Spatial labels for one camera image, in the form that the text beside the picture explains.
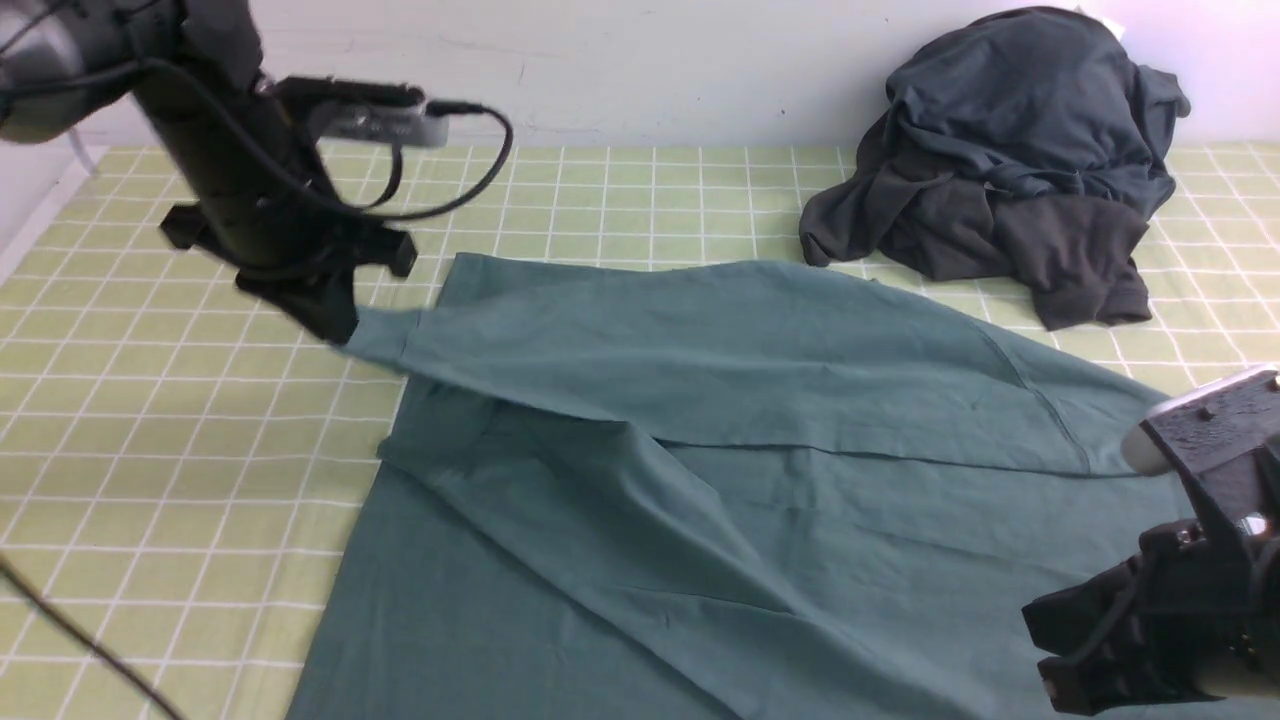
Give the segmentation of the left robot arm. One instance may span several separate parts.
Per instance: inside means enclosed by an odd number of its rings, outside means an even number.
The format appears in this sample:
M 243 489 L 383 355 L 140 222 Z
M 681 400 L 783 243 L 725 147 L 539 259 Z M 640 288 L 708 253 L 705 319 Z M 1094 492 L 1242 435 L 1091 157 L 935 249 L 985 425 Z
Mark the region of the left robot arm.
M 239 291 L 342 345 L 355 333 L 355 273 L 406 278 L 407 231 L 343 202 L 317 150 L 351 110 L 406 110 L 408 86 L 262 67 L 246 1 L 5 1 L 3 140 L 45 143 L 132 97 L 193 195 L 160 231 L 236 270 Z

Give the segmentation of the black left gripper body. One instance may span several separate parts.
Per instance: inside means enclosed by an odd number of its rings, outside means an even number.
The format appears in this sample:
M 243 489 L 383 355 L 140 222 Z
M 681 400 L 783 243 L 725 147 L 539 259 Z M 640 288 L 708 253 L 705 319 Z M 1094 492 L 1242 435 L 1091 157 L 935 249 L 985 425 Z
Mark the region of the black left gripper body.
M 291 76 L 270 88 L 234 88 L 212 70 L 152 69 L 140 105 L 195 196 L 160 228 L 179 250 L 202 249 L 237 270 L 239 291 L 283 311 L 317 340 L 343 345 L 358 314 L 355 272 L 404 278 L 417 250 L 407 231 L 349 209 L 319 155 L 323 127 L 346 106 L 404 87 Z

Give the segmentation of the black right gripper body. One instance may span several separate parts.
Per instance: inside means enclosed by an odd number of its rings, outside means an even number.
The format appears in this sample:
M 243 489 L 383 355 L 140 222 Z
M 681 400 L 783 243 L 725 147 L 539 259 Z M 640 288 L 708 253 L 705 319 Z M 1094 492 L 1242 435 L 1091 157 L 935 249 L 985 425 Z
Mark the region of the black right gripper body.
M 1057 712 L 1277 698 L 1277 516 L 1219 507 L 1140 536 L 1088 582 L 1024 606 Z

